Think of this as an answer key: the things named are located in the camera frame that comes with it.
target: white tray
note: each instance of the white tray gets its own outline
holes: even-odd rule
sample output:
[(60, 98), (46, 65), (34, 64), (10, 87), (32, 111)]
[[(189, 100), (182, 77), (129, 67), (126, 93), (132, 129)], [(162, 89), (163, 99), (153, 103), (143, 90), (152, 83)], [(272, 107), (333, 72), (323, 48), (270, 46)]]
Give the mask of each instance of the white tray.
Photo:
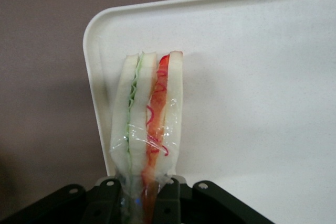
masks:
[(276, 223), (336, 220), (336, 0), (173, 0), (110, 8), (83, 40), (109, 175), (126, 55), (184, 52), (176, 172)]

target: wrapped sandwich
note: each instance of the wrapped sandwich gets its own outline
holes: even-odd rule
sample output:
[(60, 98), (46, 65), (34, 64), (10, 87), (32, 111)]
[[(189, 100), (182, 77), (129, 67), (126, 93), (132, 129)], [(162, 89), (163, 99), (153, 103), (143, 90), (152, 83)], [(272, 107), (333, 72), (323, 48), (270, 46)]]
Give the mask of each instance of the wrapped sandwich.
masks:
[(122, 182), (123, 222), (151, 223), (175, 173), (182, 117), (182, 53), (127, 56), (113, 106), (111, 156)]

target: screw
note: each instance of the screw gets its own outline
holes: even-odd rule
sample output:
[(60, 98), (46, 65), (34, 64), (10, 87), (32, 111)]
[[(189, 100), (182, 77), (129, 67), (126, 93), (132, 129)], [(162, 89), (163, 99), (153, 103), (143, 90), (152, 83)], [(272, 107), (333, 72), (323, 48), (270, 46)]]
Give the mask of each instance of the screw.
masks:
[(113, 185), (114, 185), (114, 182), (113, 182), (113, 181), (108, 181), (108, 182), (106, 183), (106, 185), (107, 185), (107, 186), (113, 186)]
[(208, 188), (208, 185), (207, 185), (206, 183), (200, 183), (200, 184), (198, 185), (198, 187), (199, 187), (200, 189), (207, 189), (207, 188)]
[(78, 189), (77, 188), (70, 189), (69, 193), (70, 194), (76, 194), (76, 193), (78, 193)]

